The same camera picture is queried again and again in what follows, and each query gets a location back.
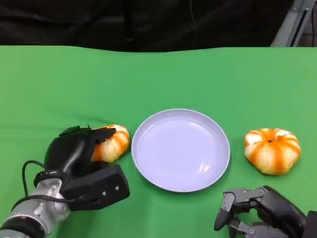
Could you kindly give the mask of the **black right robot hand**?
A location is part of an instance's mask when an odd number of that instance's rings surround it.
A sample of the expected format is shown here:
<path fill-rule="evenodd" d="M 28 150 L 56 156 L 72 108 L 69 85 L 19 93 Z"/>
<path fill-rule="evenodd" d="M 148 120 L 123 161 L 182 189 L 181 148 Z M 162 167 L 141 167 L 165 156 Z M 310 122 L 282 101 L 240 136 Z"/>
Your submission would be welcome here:
<path fill-rule="evenodd" d="M 240 213 L 255 209 L 260 222 L 246 224 Z M 228 226 L 229 236 L 242 234 L 246 238 L 300 238 L 304 234 L 307 216 L 274 188 L 264 185 L 250 190 L 232 189 L 223 192 L 214 223 L 214 230 Z"/>

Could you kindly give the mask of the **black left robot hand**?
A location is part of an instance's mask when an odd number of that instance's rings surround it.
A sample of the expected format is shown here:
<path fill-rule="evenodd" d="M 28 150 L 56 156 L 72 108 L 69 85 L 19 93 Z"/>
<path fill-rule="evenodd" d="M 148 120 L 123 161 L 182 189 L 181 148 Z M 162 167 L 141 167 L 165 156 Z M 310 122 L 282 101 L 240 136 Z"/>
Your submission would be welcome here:
<path fill-rule="evenodd" d="M 93 162 L 93 153 L 98 145 L 111 138 L 115 128 L 91 129 L 80 126 L 69 127 L 56 137 L 45 154 L 44 179 L 79 178 L 96 171 L 102 166 Z"/>

